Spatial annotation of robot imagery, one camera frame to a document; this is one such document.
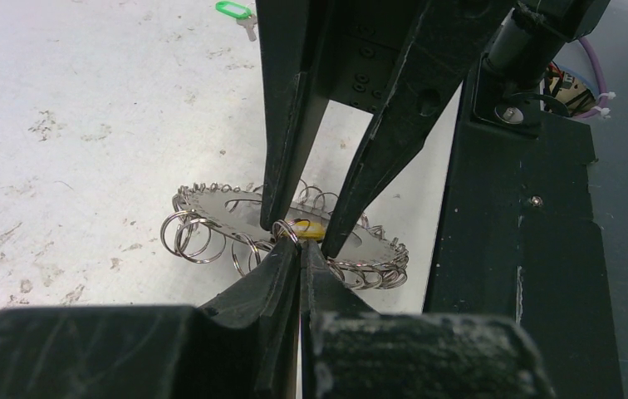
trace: white cable tie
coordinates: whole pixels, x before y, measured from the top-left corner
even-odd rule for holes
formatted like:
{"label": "white cable tie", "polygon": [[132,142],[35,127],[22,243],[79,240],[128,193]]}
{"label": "white cable tie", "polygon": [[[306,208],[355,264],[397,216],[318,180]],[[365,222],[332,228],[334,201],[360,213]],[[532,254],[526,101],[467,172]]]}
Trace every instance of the white cable tie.
{"label": "white cable tie", "polygon": [[607,97],[608,100],[612,100],[613,98],[617,97],[617,94],[615,94],[614,91],[608,91],[607,93],[601,93],[598,98],[600,99],[601,97]]}
{"label": "white cable tie", "polygon": [[601,118],[603,118],[603,119],[610,119],[610,115],[609,115],[610,114],[610,108],[601,108],[599,106],[594,106],[592,109],[600,112]]}

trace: green key tag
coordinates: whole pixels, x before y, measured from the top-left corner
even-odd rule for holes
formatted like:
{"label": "green key tag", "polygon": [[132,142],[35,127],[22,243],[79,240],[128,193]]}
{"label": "green key tag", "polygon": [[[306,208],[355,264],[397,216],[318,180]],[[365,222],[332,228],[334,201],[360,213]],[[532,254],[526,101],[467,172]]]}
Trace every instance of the green key tag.
{"label": "green key tag", "polygon": [[246,19],[251,16],[250,8],[237,4],[235,2],[217,2],[216,11],[224,13],[229,17],[236,19]]}

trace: white table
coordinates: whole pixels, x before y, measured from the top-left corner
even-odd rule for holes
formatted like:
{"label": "white table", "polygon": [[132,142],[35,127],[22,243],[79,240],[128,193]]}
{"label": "white table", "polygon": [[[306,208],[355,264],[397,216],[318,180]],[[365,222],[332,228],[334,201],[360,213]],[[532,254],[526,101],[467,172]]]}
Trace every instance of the white table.
{"label": "white table", "polygon": [[[410,251],[381,312],[421,309],[457,104],[367,210]],[[339,191],[369,120],[331,103],[304,180]],[[259,43],[213,1],[0,0],[0,308],[204,303],[238,274],[163,249],[170,198],[264,163]]]}

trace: black cylinder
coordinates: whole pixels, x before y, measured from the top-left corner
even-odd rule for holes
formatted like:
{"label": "black cylinder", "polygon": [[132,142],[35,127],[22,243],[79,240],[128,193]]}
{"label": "black cylinder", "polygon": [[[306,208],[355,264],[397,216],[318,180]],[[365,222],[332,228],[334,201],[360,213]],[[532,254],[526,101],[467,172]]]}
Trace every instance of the black cylinder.
{"label": "black cylinder", "polygon": [[518,88],[533,89],[564,41],[537,21],[536,14],[515,9],[500,30],[486,58],[486,67],[515,81]]}

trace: silver key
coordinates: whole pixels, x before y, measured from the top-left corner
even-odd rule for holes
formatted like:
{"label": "silver key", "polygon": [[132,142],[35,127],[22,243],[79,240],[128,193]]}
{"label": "silver key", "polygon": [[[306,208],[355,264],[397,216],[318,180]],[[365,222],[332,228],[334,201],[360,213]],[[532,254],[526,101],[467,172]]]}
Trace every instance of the silver key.
{"label": "silver key", "polygon": [[246,28],[246,32],[248,32],[248,39],[251,42],[255,42],[258,39],[255,36],[255,25],[258,23],[258,17],[255,14],[250,14],[248,18],[237,19],[236,23],[242,27]]}

